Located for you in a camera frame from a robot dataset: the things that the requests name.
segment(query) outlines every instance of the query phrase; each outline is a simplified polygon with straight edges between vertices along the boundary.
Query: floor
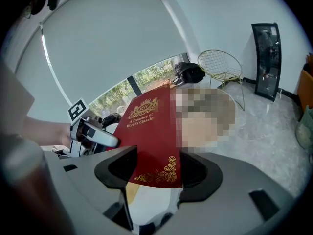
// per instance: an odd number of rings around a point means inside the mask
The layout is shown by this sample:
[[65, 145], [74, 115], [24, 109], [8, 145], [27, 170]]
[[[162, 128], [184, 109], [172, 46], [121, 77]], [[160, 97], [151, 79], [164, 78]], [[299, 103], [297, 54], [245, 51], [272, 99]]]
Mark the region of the floor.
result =
[[[243, 86], [246, 110], [238, 107], [235, 135], [210, 151], [255, 165], [297, 197], [312, 171], [308, 152], [300, 147], [294, 134], [300, 108], [284, 95], [277, 94], [272, 102], [254, 94], [254, 85]], [[242, 102], [240, 84], [230, 82], [225, 91]]]

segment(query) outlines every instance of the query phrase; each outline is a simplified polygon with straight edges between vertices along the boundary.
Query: white ceiling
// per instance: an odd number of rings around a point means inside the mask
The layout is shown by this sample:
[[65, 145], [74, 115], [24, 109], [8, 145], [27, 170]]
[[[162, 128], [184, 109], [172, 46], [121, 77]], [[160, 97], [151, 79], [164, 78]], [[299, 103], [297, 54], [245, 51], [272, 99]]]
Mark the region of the white ceiling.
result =
[[[58, 7], [62, 6], [62, 4], [67, 1], [68, 0], [60, 0]], [[45, 21], [51, 13], [53, 12], [45, 6], [37, 15], [33, 15], [30, 19], [24, 18], [19, 22], [18, 26], [14, 30], [13, 37], [9, 42], [4, 56], [5, 63], [13, 72], [16, 72], [23, 51], [35, 31], [38, 29], [39, 22]]]

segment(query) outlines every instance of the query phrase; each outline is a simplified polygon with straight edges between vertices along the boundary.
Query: person's arm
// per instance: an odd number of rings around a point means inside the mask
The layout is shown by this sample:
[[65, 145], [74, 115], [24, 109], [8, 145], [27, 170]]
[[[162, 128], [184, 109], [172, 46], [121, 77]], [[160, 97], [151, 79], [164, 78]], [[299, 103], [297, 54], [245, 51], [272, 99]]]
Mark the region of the person's arm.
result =
[[38, 145], [64, 145], [70, 147], [70, 124], [54, 123], [26, 117], [21, 136]]

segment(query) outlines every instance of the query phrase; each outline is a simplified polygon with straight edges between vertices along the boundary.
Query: gold emblem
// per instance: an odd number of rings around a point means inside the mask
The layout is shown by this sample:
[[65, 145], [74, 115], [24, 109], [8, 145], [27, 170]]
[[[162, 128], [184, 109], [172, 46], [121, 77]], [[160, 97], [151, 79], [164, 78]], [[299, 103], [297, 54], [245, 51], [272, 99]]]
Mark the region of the gold emblem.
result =
[[143, 181], [143, 182], [152, 182], [153, 180], [157, 183], [159, 182], [175, 182], [176, 181], [176, 158], [174, 156], [171, 156], [168, 158], [168, 166], [164, 167], [165, 171], [158, 172], [158, 170], [155, 170], [153, 173], [145, 173], [141, 174], [139, 177], [135, 177], [135, 180]]
[[130, 115], [127, 119], [136, 118], [138, 116], [142, 116], [145, 113], [153, 111], [158, 106], [157, 97], [151, 101], [151, 99], [147, 99], [141, 102], [140, 106], [135, 106], [134, 110], [131, 111]]

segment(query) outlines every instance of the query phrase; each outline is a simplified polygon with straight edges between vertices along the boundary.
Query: window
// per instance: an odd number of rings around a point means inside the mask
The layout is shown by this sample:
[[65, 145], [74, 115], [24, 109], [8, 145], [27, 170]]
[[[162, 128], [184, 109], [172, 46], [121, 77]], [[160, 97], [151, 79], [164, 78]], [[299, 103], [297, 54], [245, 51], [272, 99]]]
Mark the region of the window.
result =
[[171, 57], [128, 77], [93, 101], [89, 105], [91, 110], [102, 118], [112, 113], [123, 115], [137, 95], [159, 87], [168, 79], [174, 80], [174, 65], [178, 62], [189, 62], [187, 54]]

